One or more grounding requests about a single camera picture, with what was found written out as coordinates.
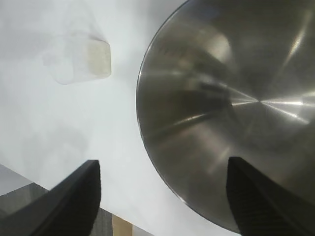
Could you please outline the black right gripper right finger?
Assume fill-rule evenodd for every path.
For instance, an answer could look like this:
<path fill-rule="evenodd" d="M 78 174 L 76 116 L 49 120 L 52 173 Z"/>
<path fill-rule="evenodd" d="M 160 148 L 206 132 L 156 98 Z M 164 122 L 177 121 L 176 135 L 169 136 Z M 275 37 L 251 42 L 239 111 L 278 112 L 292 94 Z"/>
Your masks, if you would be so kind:
<path fill-rule="evenodd" d="M 243 236 L 315 234 L 315 206 L 276 184 L 241 157 L 228 160 L 226 194 Z"/>

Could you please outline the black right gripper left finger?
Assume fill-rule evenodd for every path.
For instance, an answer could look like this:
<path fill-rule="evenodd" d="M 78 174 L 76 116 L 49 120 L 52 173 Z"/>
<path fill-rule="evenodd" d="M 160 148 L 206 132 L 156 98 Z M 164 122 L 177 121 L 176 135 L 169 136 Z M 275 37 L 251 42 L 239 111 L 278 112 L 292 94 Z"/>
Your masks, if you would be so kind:
<path fill-rule="evenodd" d="M 53 189 L 0 221 L 2 236 L 88 236 L 100 205 L 100 165 L 88 160 Z"/>

